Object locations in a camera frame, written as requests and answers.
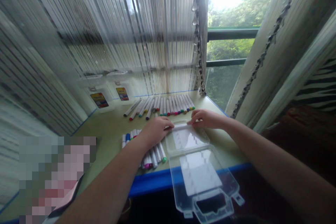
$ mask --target clear plastic box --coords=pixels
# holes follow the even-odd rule
[[[243,205],[239,184],[218,158],[203,129],[175,122],[166,136],[175,205],[185,218],[207,224],[234,213],[232,198]]]

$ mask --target green foliage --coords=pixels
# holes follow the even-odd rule
[[[244,0],[231,9],[214,10],[209,1],[208,27],[253,27],[260,26],[271,0]],[[254,39],[213,40],[207,45],[207,60],[246,58]],[[242,70],[242,65],[207,68],[206,92],[225,110],[233,88]]]

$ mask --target colorful label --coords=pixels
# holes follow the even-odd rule
[[[102,93],[91,94],[91,97],[99,109],[109,106]]]
[[[122,87],[122,88],[117,87],[116,90],[118,92],[120,100],[122,100],[122,101],[129,100],[126,89],[124,87]]]

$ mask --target green desk surface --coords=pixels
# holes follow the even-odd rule
[[[179,92],[173,94],[164,94],[162,96],[168,97],[169,95],[177,95],[181,93],[188,93],[191,97],[196,109],[209,109],[216,113],[223,114],[223,112],[208,98],[201,97],[198,91],[188,91]],[[120,100],[115,100],[116,108],[113,111],[99,113],[95,111],[88,118],[88,120],[78,129],[74,136],[95,136],[97,137],[97,150],[96,150],[96,161],[91,165],[91,167],[85,172],[83,180],[80,184],[78,194],[80,195],[83,190],[94,180],[94,178],[104,169],[104,167],[119,153],[121,150],[121,137],[123,134],[129,133],[133,129],[142,129],[147,121],[144,117],[136,117],[133,121],[129,121],[129,117],[123,117],[123,113],[130,107],[130,105],[122,106]],[[187,114],[180,114],[178,116],[171,115],[169,119],[174,122],[177,120],[189,120],[191,117],[191,112]],[[239,150],[235,142],[230,138],[230,136],[223,130],[219,129],[205,129],[205,132],[210,138],[210,143],[214,145],[221,157],[221,163],[224,168],[240,165],[247,162],[246,157]],[[167,154],[167,147],[165,140],[162,141],[163,148]],[[136,195],[132,193],[134,191],[139,191],[141,184],[137,184],[139,179],[146,178],[146,187],[142,190],[142,193],[150,192],[147,190],[150,188],[160,189],[162,180],[155,178],[155,175],[165,176],[166,179],[170,180],[164,181],[164,186],[162,189],[169,186],[172,183],[170,177],[169,162],[160,163],[159,166],[153,170],[143,170],[139,169],[137,177],[131,189],[130,196]]]

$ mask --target metal bar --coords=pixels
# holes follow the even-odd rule
[[[243,59],[222,59],[218,61],[207,61],[206,67],[226,67],[230,65],[244,65],[246,58]]]
[[[209,30],[208,42],[210,40],[254,39],[257,36],[258,31],[259,28]]]

